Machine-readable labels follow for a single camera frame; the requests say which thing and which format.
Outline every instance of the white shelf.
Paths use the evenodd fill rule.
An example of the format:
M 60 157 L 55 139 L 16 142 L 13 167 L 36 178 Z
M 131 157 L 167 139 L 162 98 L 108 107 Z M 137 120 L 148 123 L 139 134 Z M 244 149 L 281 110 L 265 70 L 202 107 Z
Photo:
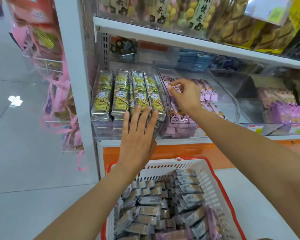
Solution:
M 126 38 L 139 39 L 203 52 L 233 56 L 240 59 L 265 62 L 276 66 L 300 69 L 300 61 L 281 56 L 213 43 L 206 40 L 191 38 L 184 35 L 146 28 L 134 24 L 123 23 L 102 17 L 95 16 L 93 21 L 95 25 L 96 37 L 97 32 L 102 32 Z

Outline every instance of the right hand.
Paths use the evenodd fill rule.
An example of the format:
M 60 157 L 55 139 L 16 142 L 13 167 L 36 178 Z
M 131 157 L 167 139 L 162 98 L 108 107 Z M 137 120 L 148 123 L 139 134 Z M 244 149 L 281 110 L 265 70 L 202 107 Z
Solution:
M 179 85 L 180 92 L 178 92 L 174 87 Z M 200 101 L 200 87 L 191 80 L 179 79 L 170 84 L 168 88 L 169 93 L 176 99 L 179 107 L 190 117 L 193 113 L 202 108 Z

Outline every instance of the shopping basket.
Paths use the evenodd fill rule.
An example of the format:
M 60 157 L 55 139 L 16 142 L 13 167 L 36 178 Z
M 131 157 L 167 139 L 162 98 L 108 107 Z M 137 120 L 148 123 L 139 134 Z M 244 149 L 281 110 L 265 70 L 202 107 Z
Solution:
M 107 166 L 107 173 L 110 172 L 112 166 L 114 166 L 114 164 Z M 205 203 L 216 210 L 222 224 L 222 239 L 246 240 L 228 195 L 207 158 L 150 160 L 137 175 L 135 181 L 164 179 L 171 176 L 173 171 L 178 168 L 191 168 L 195 170 L 200 186 L 204 191 Z M 100 233 L 101 240 L 115 240 L 114 227 L 114 210 L 112 210 L 102 227 Z

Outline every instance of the hand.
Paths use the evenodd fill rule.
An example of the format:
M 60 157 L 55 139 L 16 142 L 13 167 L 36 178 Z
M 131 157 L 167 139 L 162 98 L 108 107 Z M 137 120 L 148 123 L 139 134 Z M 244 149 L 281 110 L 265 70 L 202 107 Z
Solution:
M 178 92 L 174 87 L 179 85 L 180 92 Z M 168 88 L 169 93 L 176 99 L 179 107 L 190 117 L 193 113 L 202 108 L 200 101 L 200 87 L 191 80 L 179 79 L 174 81 Z
M 121 165 L 133 178 L 148 163 L 157 145 L 153 139 L 153 131 L 159 114 L 157 110 L 152 113 L 145 130 L 150 110 L 151 108 L 147 107 L 139 118 L 141 106 L 137 105 L 131 119 L 130 129 L 130 114 L 128 111 L 124 113 L 120 156 L 117 165 Z

